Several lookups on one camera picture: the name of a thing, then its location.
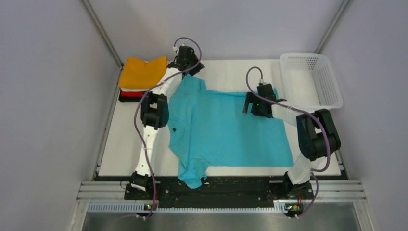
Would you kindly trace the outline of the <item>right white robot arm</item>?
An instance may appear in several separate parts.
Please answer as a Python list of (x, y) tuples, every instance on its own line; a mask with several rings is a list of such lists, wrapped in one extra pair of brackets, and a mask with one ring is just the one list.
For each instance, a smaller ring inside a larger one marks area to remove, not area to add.
[(260, 83), (257, 92), (246, 94), (243, 112), (250, 110), (255, 116), (274, 118), (296, 127), (300, 154), (293, 167), (284, 174), (282, 192), (295, 198), (310, 180), (314, 166), (326, 160), (321, 171), (325, 171), (331, 155), (341, 146), (331, 113), (327, 109), (307, 112), (289, 105), (285, 99), (276, 99), (271, 84)]

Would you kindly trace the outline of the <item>cyan t shirt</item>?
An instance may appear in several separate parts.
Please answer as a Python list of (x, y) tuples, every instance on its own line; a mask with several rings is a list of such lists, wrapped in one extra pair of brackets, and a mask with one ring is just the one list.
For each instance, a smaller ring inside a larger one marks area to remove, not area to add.
[(292, 167), (284, 123), (245, 114), (244, 92), (208, 90), (187, 75), (169, 102), (169, 149), (179, 159), (178, 178), (201, 186), (209, 167)]

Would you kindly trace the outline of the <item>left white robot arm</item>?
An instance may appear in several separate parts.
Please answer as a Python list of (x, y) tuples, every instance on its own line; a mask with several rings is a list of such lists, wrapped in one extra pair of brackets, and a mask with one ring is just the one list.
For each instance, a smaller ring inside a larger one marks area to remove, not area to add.
[(152, 157), (161, 128), (165, 127), (169, 120), (170, 93), (187, 74), (194, 75), (204, 68), (200, 61), (201, 55), (196, 54), (194, 48), (182, 44), (174, 47), (174, 50), (176, 57), (168, 64), (162, 79), (142, 96), (135, 112), (135, 115), (140, 115), (142, 124), (141, 128), (135, 127), (141, 140), (141, 149), (129, 183), (143, 199), (152, 197), (154, 193)]

